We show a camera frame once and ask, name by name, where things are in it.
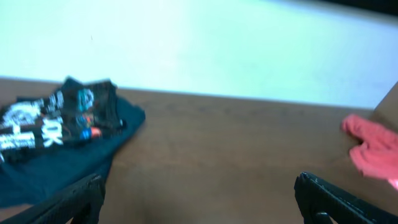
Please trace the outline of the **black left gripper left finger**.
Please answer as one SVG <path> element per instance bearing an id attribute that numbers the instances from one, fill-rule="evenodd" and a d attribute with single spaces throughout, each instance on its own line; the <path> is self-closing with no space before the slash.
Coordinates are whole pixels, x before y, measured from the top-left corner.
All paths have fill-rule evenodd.
<path id="1" fill-rule="evenodd" d="M 91 174 L 1 224 L 97 224 L 105 194 L 102 176 Z"/>

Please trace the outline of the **black patterned sports jersey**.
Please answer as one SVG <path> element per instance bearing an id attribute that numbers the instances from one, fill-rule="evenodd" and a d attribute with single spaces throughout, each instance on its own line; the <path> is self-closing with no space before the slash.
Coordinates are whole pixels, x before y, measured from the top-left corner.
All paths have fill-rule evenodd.
<path id="1" fill-rule="evenodd" d="M 117 112 L 110 82 L 61 88 L 46 98 L 1 107 L 1 162 L 119 134 L 125 122 Z"/>

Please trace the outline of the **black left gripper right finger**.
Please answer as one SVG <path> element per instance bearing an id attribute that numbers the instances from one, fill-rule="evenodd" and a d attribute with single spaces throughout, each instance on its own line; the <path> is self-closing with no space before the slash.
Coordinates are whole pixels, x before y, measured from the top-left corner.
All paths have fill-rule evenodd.
<path id="1" fill-rule="evenodd" d="M 397 216 L 309 172 L 300 173 L 294 190 L 304 224 L 397 224 Z"/>

